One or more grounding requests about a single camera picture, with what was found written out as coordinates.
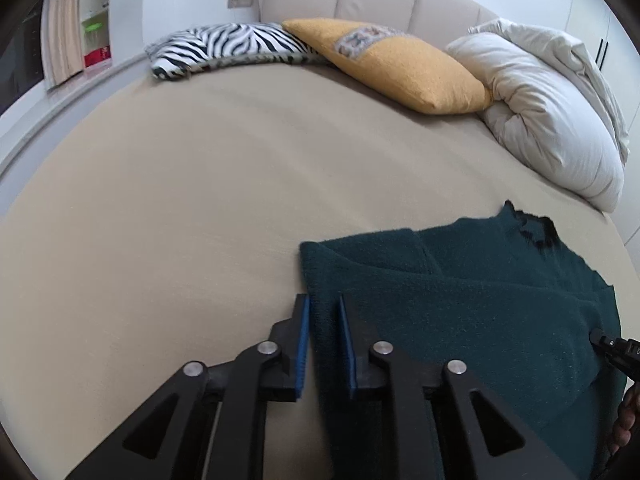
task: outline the dark green sweater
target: dark green sweater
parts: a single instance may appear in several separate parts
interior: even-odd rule
[[[507,202],[493,218],[300,245],[335,479],[379,478],[379,407],[346,400],[336,300],[413,358],[464,360],[586,479],[625,384],[589,332],[620,336],[612,286],[558,238],[549,218]]]

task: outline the door handle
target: door handle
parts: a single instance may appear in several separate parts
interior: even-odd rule
[[[609,41],[604,46],[604,52],[602,53],[602,59],[600,60],[600,70],[602,70],[602,66],[604,65],[604,59],[607,56],[607,50],[609,49]]]
[[[596,66],[600,67],[598,65],[598,58],[600,57],[600,53],[602,52],[602,44],[604,43],[604,40],[602,38],[600,38],[600,46],[598,47],[598,53],[596,54]]]

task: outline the bed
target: bed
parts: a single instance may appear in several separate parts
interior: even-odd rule
[[[495,17],[471,0],[258,0],[443,48]],[[638,276],[608,215],[502,148],[474,114],[425,116],[327,66],[142,78],[56,148],[0,224],[0,420],[58,480],[184,362],[233,359],[288,317],[302,240],[496,214],[549,216],[614,285]],[[268,412],[266,479],[331,475],[312,374]]]

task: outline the pillow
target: pillow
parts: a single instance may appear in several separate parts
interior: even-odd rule
[[[462,114],[492,102],[460,63],[398,30],[328,18],[287,20],[282,27],[343,72],[418,112]]]
[[[598,209],[615,209],[624,183],[618,147],[567,78],[490,32],[465,36],[445,50],[504,101],[482,113],[501,145]]]
[[[242,64],[326,63],[323,56],[277,23],[188,28],[162,38],[145,51],[152,72],[160,79],[178,79],[193,72]]]

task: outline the curtain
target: curtain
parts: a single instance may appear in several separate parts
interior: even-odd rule
[[[42,66],[52,88],[84,70],[79,0],[44,0]]]

